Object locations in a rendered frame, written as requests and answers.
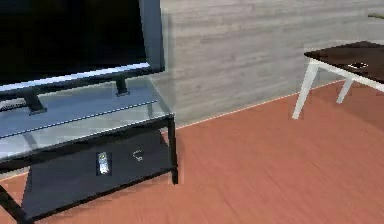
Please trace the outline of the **black television set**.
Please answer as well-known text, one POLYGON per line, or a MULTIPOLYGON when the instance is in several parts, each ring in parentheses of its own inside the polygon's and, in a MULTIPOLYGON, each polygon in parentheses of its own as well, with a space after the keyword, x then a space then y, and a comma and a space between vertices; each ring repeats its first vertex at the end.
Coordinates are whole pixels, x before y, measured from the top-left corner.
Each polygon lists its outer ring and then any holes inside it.
POLYGON ((164 70, 160 0, 0 0, 0 102, 164 70))

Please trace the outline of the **dark table with white legs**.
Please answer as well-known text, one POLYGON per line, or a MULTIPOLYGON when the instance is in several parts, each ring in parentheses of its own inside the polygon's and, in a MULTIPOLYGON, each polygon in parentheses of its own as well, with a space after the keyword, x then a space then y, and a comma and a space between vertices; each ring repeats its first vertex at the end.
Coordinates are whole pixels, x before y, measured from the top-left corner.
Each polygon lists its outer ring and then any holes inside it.
POLYGON ((354 82, 369 86, 384 93, 384 45, 359 41, 323 48, 304 53, 309 59, 298 99, 292 114, 298 119, 319 69, 324 69, 345 78, 336 102, 344 101, 354 82), (368 67, 352 69, 348 64, 365 63, 368 67))

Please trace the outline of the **black glass television stand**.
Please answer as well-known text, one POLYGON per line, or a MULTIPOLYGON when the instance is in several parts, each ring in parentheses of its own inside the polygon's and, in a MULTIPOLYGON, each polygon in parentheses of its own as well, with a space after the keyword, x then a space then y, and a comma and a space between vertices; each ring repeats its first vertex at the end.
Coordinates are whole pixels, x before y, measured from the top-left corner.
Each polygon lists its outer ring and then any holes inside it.
POLYGON ((36 221, 157 176, 178 174, 175 119, 153 81, 129 80, 42 97, 46 111, 0 110, 0 174, 27 168, 23 198, 0 185, 0 207, 17 224, 36 221), (132 153, 141 150, 143 160, 132 153), (110 173, 98 170, 107 152, 110 173))

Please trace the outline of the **grey remote control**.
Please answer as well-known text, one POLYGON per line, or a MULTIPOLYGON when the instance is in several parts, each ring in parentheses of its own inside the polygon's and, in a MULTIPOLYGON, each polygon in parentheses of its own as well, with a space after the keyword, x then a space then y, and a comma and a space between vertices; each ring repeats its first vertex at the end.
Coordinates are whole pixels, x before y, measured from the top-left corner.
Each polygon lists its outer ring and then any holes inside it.
POLYGON ((102 175, 110 173, 109 156, 107 152, 98 154, 98 170, 102 175))

